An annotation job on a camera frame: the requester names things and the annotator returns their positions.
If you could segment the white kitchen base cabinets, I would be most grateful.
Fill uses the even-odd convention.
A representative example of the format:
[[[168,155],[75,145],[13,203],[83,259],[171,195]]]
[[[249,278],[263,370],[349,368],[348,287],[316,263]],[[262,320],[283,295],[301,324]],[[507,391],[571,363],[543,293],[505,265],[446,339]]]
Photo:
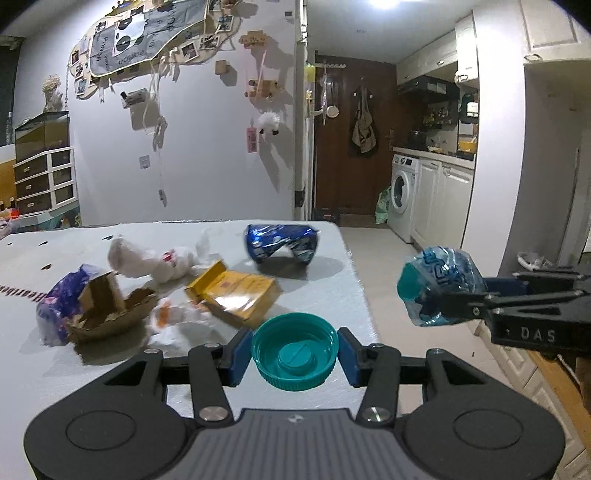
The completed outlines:
[[[460,249],[464,240],[474,172],[441,161],[421,158],[414,200],[412,241]]]

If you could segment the white plush sheep toy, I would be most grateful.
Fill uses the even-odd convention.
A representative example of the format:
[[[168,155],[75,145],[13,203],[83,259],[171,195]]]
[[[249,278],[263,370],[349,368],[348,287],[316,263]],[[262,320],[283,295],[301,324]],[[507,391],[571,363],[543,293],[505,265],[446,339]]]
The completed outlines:
[[[277,112],[266,111],[256,121],[256,129],[259,135],[270,134],[276,136],[280,133],[281,116]]]

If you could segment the dark brown entrance door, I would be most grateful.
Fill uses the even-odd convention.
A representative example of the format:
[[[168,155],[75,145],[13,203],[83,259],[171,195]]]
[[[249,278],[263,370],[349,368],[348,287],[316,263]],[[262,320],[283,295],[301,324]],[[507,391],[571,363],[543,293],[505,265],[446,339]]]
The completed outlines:
[[[315,214],[374,213],[388,186],[391,157],[385,136],[396,110],[396,66],[320,55],[315,104],[335,106],[335,118],[315,119]]]

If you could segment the yellow cardboard box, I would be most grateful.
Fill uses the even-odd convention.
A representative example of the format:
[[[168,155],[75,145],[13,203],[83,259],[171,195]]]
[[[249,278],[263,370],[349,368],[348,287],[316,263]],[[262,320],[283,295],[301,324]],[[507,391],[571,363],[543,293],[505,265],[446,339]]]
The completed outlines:
[[[222,321],[256,330],[283,290],[274,278],[229,270],[218,260],[189,283],[185,293]]]

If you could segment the hanging brown bag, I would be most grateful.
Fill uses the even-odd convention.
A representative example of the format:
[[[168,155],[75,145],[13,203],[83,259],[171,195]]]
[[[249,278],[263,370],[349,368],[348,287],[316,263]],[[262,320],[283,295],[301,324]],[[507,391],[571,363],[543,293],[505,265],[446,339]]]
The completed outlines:
[[[353,116],[351,140],[360,155],[369,155],[377,149],[378,145],[374,117],[370,111],[370,92],[365,86],[361,86],[353,92],[353,97],[358,100],[358,103]]]

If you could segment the black storage box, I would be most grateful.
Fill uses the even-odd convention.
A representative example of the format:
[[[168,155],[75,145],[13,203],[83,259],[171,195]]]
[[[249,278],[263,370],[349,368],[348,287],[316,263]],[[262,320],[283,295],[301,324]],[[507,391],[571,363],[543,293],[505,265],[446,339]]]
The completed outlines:
[[[338,226],[341,224],[341,213],[337,209],[315,208],[312,211],[312,218],[315,221],[331,222]]]

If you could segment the white orange crumpled wrapper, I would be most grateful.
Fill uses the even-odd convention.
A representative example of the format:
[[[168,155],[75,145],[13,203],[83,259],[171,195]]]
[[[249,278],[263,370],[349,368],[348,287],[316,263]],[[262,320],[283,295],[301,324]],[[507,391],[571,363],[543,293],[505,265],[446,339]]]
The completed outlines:
[[[161,299],[150,312],[147,329],[147,347],[161,350],[165,357],[187,355],[191,348],[206,343],[225,344],[236,332],[204,305],[174,304],[169,298]]]

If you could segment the torn brown cardboard tray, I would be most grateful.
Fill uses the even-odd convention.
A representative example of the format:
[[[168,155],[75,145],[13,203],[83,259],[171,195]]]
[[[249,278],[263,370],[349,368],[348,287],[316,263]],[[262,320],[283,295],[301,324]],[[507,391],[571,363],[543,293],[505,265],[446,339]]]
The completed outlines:
[[[150,288],[124,297],[113,272],[90,280],[78,297],[80,312],[66,321],[67,339],[83,344],[120,335],[138,326],[158,303]]]

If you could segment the white drawer cabinet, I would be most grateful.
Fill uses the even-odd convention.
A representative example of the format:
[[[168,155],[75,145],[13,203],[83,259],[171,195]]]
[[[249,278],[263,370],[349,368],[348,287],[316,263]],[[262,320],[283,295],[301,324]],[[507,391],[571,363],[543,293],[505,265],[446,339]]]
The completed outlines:
[[[13,172],[16,207],[21,215],[64,207],[78,199],[72,147],[47,150],[17,161]]]

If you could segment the white crumpled plastic bag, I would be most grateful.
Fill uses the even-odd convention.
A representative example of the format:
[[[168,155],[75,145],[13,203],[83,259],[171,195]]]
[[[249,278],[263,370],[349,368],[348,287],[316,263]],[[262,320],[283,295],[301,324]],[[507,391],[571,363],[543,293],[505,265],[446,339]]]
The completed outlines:
[[[179,246],[160,254],[118,236],[111,240],[107,255],[114,272],[128,278],[150,276],[157,284],[198,276],[220,259],[219,254],[211,252],[207,234],[200,237],[194,249]]]

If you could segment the green plastic bag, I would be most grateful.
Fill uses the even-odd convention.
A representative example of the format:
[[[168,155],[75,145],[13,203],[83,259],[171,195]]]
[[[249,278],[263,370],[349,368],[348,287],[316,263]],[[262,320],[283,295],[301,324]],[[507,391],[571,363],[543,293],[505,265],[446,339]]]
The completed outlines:
[[[375,223],[377,225],[386,224],[388,222],[389,208],[391,204],[391,189],[392,187],[389,186],[378,196],[375,209]]]

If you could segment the white refrigerator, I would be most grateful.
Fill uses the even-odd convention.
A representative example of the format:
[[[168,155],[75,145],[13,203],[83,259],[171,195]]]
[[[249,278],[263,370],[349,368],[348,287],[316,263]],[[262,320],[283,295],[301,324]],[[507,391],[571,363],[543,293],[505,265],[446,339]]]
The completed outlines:
[[[295,16],[295,68],[294,68],[294,218],[311,218],[312,147],[314,128],[311,126],[311,104],[308,93],[314,93],[308,82],[308,1],[297,1]]]

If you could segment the fabric wall hanging collage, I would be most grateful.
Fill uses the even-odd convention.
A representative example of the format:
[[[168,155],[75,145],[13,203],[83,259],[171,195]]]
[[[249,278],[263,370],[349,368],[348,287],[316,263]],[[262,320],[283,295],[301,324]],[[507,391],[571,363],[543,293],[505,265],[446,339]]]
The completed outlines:
[[[211,59],[238,32],[238,1],[119,1],[73,47],[75,95]]]

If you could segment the crushed blue soda can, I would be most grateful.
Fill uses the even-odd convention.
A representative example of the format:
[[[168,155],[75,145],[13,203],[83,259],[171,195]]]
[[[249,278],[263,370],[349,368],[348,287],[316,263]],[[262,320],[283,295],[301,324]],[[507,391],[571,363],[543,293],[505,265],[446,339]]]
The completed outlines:
[[[318,230],[304,224],[249,224],[245,229],[246,252],[257,264],[287,248],[295,262],[308,266],[315,257],[318,240]]]

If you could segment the black range hood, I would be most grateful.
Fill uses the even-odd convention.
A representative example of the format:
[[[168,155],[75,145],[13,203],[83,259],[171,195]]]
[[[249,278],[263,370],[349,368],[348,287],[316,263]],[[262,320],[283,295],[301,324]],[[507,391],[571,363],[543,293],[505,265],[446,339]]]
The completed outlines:
[[[455,83],[426,75],[401,84],[398,87],[398,92],[400,95],[420,95],[426,101],[432,102],[458,100],[460,98],[460,89]]]

